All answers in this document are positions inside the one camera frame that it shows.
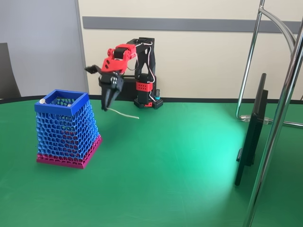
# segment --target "pink base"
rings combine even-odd
[[[101,142],[102,142],[102,138],[100,135],[98,135],[95,142],[93,142],[93,145],[90,147],[89,151],[87,152],[87,154],[84,156],[83,159],[37,154],[37,162],[56,165],[56,166],[66,166],[66,167],[84,169],[85,166],[90,161],[91,157],[93,157],[94,153],[100,146]]]

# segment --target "dark chair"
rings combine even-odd
[[[7,43],[0,44],[0,99],[21,97],[9,58]]]

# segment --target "3d printed basket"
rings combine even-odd
[[[37,162],[84,169],[102,142],[88,94],[54,90],[35,111]]]

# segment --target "robotic arm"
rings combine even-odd
[[[108,57],[104,59],[101,69],[97,65],[85,68],[91,74],[97,72],[100,74],[98,80],[102,89],[102,110],[106,111],[122,91],[123,75],[127,69],[128,61],[133,58],[137,58],[134,77],[138,80],[136,82],[138,97],[134,100],[134,104],[139,108],[153,107],[155,109],[163,105],[160,91],[156,89],[153,38],[133,39],[115,49],[109,49],[107,55]],[[148,68],[148,74],[142,73],[144,64]]]

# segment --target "red connector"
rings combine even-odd
[[[145,83],[136,82],[136,90],[150,92],[152,91],[152,83],[145,84]]]
[[[134,44],[121,44],[116,46],[117,48],[126,48],[124,51],[123,59],[118,60],[114,57],[115,49],[109,49],[107,51],[108,58],[104,59],[101,71],[103,72],[116,72],[119,71],[120,74],[124,73],[127,69],[127,63],[130,59],[136,56],[136,46]]]
[[[144,105],[145,107],[152,107],[152,102],[149,102],[147,105]]]

